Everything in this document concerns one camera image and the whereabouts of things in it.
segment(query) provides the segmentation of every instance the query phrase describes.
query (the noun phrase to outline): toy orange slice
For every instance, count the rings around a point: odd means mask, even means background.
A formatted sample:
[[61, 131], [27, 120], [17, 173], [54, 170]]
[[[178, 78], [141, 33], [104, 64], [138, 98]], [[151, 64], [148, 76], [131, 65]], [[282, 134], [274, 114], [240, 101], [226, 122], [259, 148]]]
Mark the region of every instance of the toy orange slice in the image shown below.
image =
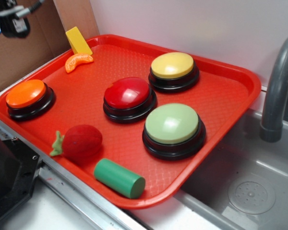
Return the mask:
[[29, 80], [16, 85], [7, 95], [9, 107], [19, 109], [37, 102], [46, 92], [46, 86], [41, 80]]
[[85, 54], [85, 53], [79, 53], [74, 54], [71, 57], [67, 59], [65, 62], [65, 69], [67, 73], [72, 72], [78, 65], [84, 64], [84, 63], [90, 63], [93, 62], [94, 59], [92, 56]]

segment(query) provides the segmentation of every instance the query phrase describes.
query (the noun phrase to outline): stainless steel sink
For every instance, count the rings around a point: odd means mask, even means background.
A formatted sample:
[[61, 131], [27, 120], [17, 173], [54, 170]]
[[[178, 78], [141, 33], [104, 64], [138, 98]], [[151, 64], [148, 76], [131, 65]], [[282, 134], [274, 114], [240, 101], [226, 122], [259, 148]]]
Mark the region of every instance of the stainless steel sink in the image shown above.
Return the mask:
[[267, 143], [260, 120], [248, 110], [182, 186], [187, 196], [176, 198], [225, 228], [288, 229], [288, 122], [282, 139]]

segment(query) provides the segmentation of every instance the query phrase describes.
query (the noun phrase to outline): yellow block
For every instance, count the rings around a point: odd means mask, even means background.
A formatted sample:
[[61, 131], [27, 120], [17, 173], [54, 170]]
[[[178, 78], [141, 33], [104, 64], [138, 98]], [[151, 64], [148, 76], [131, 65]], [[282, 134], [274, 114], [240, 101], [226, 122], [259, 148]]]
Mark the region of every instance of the yellow block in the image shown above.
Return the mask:
[[78, 54], [78, 53], [85, 53], [88, 55], [93, 54], [92, 50], [86, 43], [85, 39], [83, 38], [77, 26], [66, 31], [66, 36], [67, 36], [69, 43], [71, 44], [74, 54]]

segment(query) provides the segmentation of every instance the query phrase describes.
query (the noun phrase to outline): red tray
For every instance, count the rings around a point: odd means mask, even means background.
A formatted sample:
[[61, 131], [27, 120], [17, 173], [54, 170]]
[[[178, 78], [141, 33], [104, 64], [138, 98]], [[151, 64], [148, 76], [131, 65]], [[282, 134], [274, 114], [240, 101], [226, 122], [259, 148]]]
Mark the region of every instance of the red tray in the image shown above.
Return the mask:
[[[200, 70], [199, 82], [185, 92], [156, 94], [158, 106], [183, 103], [195, 109], [206, 126], [206, 142], [193, 157], [159, 160], [144, 149], [145, 121], [135, 124], [108, 121], [103, 112], [103, 96], [106, 88], [121, 78], [139, 77], [148, 82], [152, 61], [174, 50], [116, 35], [101, 35], [87, 42], [93, 51], [93, 63], [78, 66], [67, 74], [64, 64], [73, 54], [70, 50], [24, 80], [40, 79], [54, 90], [57, 100], [48, 112], [30, 121], [16, 122], [7, 113], [6, 92], [0, 97], [0, 119], [47, 154], [52, 151], [56, 130], [65, 134], [74, 125], [94, 125], [103, 134], [103, 147], [97, 156], [79, 162], [63, 156], [53, 159], [121, 208], [150, 207], [171, 197], [261, 90], [261, 83], [252, 72], [192, 55]], [[146, 179], [145, 191], [139, 199], [125, 198], [94, 178], [95, 165], [102, 158], [111, 159]]]

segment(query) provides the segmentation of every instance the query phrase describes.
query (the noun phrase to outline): yellow button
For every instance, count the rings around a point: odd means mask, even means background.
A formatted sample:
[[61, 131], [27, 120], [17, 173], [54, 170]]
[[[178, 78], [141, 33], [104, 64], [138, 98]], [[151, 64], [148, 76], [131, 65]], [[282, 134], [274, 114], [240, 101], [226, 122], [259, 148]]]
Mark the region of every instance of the yellow button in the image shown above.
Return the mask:
[[14, 109], [24, 108], [37, 102], [46, 92], [41, 80], [29, 80], [16, 85], [6, 96], [6, 103]]
[[163, 79], [175, 79], [190, 73], [194, 60], [189, 54], [172, 52], [160, 55], [151, 65], [155, 76]]

